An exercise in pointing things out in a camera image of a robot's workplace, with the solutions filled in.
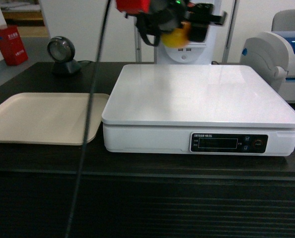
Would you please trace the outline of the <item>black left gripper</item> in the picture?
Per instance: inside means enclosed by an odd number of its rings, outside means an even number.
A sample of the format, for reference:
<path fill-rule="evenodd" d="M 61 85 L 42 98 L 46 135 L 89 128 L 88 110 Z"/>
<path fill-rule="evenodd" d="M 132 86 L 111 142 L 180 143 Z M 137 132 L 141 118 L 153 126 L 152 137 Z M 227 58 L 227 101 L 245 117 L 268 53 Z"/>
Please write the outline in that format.
<path fill-rule="evenodd" d="M 192 3 L 189 0 L 151 0 L 147 13 L 136 15 L 138 32 L 149 46 L 159 46 L 162 34 L 182 28 L 183 22 L 191 24 L 189 40 L 205 41 L 210 25 L 223 26 L 227 12 L 214 15 L 211 3 Z"/>

